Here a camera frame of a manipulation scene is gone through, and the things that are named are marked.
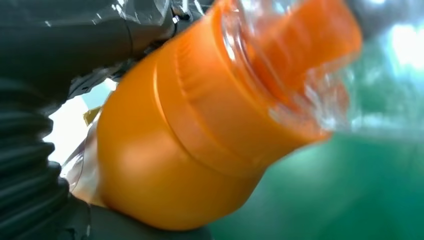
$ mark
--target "transparent plastic film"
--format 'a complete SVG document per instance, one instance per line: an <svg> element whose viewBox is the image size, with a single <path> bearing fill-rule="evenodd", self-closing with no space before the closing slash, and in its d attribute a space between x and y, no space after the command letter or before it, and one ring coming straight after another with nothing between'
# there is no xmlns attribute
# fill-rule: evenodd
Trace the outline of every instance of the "transparent plastic film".
<svg viewBox="0 0 424 240"><path fill-rule="evenodd" d="M160 26L170 0L6 0L0 2L0 26L97 25L123 19Z"/></svg>
<svg viewBox="0 0 424 240"><path fill-rule="evenodd" d="M211 7L214 0L171 0L174 11L181 11L185 14L205 15L206 11Z"/></svg>
<svg viewBox="0 0 424 240"><path fill-rule="evenodd" d="M280 122L417 139L423 16L424 1L237 0L223 17L224 42Z"/></svg>
<svg viewBox="0 0 424 240"><path fill-rule="evenodd" d="M69 183L69 191L88 203L103 205L98 193L96 128L99 113L88 126L86 139L75 149L62 166L60 176Z"/></svg>
<svg viewBox="0 0 424 240"><path fill-rule="evenodd" d="M393 25L367 41L358 60L309 81L315 82L310 99L323 128L423 141L424 21ZM334 85L348 93L346 111L336 101L340 90L330 90Z"/></svg>

